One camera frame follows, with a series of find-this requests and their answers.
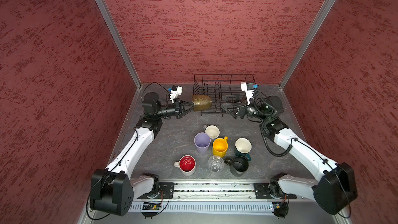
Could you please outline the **brown gold textured cup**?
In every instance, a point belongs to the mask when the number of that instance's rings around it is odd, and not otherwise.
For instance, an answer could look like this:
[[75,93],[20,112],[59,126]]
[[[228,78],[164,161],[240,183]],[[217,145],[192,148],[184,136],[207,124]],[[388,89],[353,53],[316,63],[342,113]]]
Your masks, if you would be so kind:
[[212,100],[208,95],[197,95],[192,96],[193,111],[201,112],[212,107]]

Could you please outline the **dark green white-inside mug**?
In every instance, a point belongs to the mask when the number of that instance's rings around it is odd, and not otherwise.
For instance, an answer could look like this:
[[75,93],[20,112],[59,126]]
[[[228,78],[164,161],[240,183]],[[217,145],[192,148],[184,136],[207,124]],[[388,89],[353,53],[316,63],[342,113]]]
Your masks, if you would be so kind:
[[246,138],[239,138],[236,140],[234,145],[234,154],[236,156],[245,157],[248,161],[251,161],[250,152],[252,149],[251,142]]

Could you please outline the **white mug red inside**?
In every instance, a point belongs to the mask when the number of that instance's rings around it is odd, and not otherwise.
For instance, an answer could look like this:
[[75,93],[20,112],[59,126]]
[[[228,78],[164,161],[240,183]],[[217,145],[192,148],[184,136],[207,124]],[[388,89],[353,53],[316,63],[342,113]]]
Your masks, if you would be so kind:
[[191,155],[185,155],[174,162],[173,166],[179,168],[184,176],[191,176],[196,170],[196,160]]

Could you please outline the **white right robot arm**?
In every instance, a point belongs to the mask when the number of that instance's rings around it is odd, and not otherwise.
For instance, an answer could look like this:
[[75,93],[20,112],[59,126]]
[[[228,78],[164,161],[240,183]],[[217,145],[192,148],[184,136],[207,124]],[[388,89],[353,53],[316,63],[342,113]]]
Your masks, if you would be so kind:
[[350,207],[358,197],[354,170],[346,163],[337,163],[305,143],[280,119],[284,112],[281,99],[277,96],[264,97],[256,91],[245,100],[238,94],[225,95],[221,108],[234,118],[257,118],[260,133],[266,149],[276,157],[288,154],[295,157],[314,177],[294,177],[280,173],[271,178],[268,193],[274,199],[296,195],[315,201],[331,215],[339,214]]

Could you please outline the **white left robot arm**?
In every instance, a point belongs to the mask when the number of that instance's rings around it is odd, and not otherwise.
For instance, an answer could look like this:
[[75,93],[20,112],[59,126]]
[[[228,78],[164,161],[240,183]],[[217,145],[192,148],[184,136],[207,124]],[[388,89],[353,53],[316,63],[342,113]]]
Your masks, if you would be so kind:
[[179,119],[195,110],[195,103],[182,101],[178,93],[171,93],[171,101],[171,104],[163,106],[157,93],[150,92],[144,96],[144,114],[132,138],[105,169],[97,169],[91,177],[87,211],[92,209],[107,215],[124,216],[134,200],[144,195],[158,195],[160,181],[157,175],[144,173],[132,178],[132,173],[145,149],[159,133],[162,120],[173,116]]

